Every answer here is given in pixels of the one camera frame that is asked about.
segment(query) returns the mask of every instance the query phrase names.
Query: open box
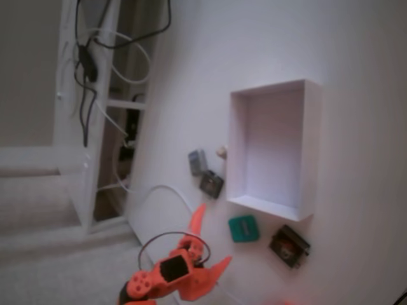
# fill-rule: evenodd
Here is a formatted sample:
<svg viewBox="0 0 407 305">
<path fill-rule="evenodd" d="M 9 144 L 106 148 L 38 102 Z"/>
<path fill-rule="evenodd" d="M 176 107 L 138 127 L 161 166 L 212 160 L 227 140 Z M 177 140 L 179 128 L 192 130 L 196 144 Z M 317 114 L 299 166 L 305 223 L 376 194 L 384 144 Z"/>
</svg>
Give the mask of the open box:
<svg viewBox="0 0 407 305">
<path fill-rule="evenodd" d="M 231 94 L 228 201 L 295 221 L 314 213 L 321 102 L 308 80 Z"/>
</svg>

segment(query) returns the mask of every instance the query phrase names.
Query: dark device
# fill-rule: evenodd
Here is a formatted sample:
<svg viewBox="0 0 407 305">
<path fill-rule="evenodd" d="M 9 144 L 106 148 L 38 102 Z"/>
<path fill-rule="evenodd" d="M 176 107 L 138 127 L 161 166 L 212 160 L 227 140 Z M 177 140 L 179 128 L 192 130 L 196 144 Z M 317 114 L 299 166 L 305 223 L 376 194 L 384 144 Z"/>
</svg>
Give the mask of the dark device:
<svg viewBox="0 0 407 305">
<path fill-rule="evenodd" d="M 97 68 L 95 61 L 90 55 L 88 48 L 86 46 L 79 46 L 79 61 L 83 67 L 85 76 L 88 78 L 89 82 L 94 83 L 97 80 Z"/>
<path fill-rule="evenodd" d="M 223 179 L 216 175 L 213 171 L 207 170 L 202 175 L 202 180 L 199 188 L 210 197 L 217 199 L 222 190 Z"/>
<path fill-rule="evenodd" d="M 189 273 L 188 266 L 181 255 L 171 257 L 161 262 L 160 272 L 167 283 L 182 278 Z"/>
<path fill-rule="evenodd" d="M 285 225 L 276 235 L 269 246 L 290 268 L 299 267 L 299 260 L 303 254 L 309 255 L 310 244 L 300 235 Z"/>
<path fill-rule="evenodd" d="M 194 177 L 201 176 L 208 170 L 205 152 L 202 149 L 197 149 L 188 154 L 190 162 L 191 174 Z"/>
</svg>

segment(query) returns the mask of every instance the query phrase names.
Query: teal case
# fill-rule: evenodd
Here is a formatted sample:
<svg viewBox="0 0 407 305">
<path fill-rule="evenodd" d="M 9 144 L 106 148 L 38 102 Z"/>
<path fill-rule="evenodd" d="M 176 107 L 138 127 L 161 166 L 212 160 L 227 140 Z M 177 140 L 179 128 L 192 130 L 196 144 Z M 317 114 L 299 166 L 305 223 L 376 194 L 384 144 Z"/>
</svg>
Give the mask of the teal case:
<svg viewBox="0 0 407 305">
<path fill-rule="evenodd" d="M 260 238 L 256 219 L 252 215 L 230 219 L 229 228 L 235 243 L 247 243 Z"/>
</svg>

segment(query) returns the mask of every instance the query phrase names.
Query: white wall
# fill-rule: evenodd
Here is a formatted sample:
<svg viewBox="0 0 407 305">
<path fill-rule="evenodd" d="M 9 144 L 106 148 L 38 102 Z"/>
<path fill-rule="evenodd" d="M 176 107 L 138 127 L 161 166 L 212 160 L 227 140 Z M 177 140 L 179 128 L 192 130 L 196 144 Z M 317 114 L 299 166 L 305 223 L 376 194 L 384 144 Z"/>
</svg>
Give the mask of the white wall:
<svg viewBox="0 0 407 305">
<path fill-rule="evenodd" d="M 60 2 L 1 1 L 0 146 L 52 143 Z"/>
<path fill-rule="evenodd" d="M 266 298 L 392 304 L 407 286 L 406 1 L 173 2 L 134 166 L 133 188 L 141 192 L 128 199 L 141 241 L 186 223 L 179 199 L 165 191 L 142 203 L 149 186 L 172 184 L 196 207 L 202 199 L 188 152 L 205 149 L 210 167 L 224 174 L 214 152 L 227 142 L 231 91 L 309 78 L 324 89 L 315 215 L 285 222 L 227 203 L 223 192 L 203 224 L 211 262 L 233 254 L 222 282 L 250 305 Z M 227 220 L 248 213 L 263 237 L 233 244 Z M 284 223 L 312 245 L 297 271 L 266 248 Z M 163 249 L 150 254 L 162 257 Z"/>
</svg>

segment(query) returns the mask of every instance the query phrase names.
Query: beige carpet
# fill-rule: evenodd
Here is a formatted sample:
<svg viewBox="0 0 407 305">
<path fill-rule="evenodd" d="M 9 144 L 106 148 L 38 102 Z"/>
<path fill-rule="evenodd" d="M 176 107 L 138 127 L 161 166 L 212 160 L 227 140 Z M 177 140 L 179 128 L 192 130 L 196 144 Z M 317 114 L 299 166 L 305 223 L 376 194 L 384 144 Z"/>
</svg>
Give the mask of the beige carpet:
<svg viewBox="0 0 407 305">
<path fill-rule="evenodd" d="M 139 249 L 127 225 L 84 236 L 59 176 L 0 178 L 0 304 L 114 305 Z"/>
</svg>

